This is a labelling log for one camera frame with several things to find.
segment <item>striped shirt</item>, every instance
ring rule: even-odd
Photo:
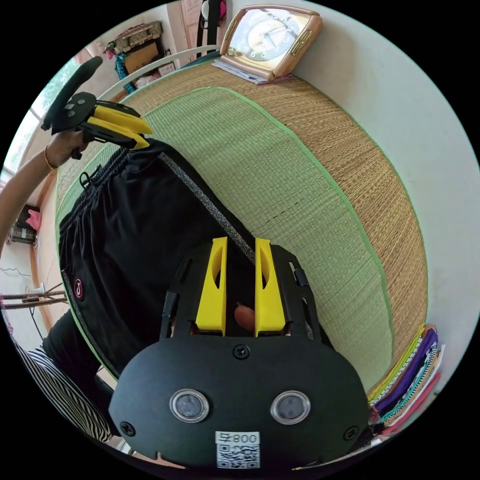
[[[82,432],[100,442],[108,442],[112,434],[102,414],[57,368],[45,350],[40,346],[25,351],[13,337],[11,339],[28,373],[58,412]]]

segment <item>screw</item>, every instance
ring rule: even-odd
[[[233,356],[238,360],[245,360],[250,355],[250,350],[246,345],[237,345],[233,348]]]
[[[128,437],[133,437],[135,435],[135,429],[133,427],[133,425],[131,425],[130,423],[128,423],[127,421],[123,421],[121,424],[120,424],[120,430],[125,434],[127,435]]]
[[[345,430],[345,433],[343,434],[343,439],[348,442],[349,440],[352,440],[354,437],[356,437],[358,433],[359,428],[357,426],[351,426]]]

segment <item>drawstring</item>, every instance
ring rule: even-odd
[[[83,171],[80,174],[79,182],[84,190],[86,190],[90,184],[95,185],[95,175],[99,172],[100,168],[101,165],[99,165],[91,175],[89,175],[86,171]]]

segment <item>qr code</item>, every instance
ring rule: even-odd
[[[217,444],[216,465],[219,469],[259,469],[260,445]]]

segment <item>label sticker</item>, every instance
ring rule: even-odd
[[[75,280],[75,283],[73,284],[73,291],[75,292],[75,296],[81,300],[84,296],[84,287],[82,285],[82,282],[77,279]]]
[[[219,469],[260,468],[260,432],[216,431],[215,443]]]

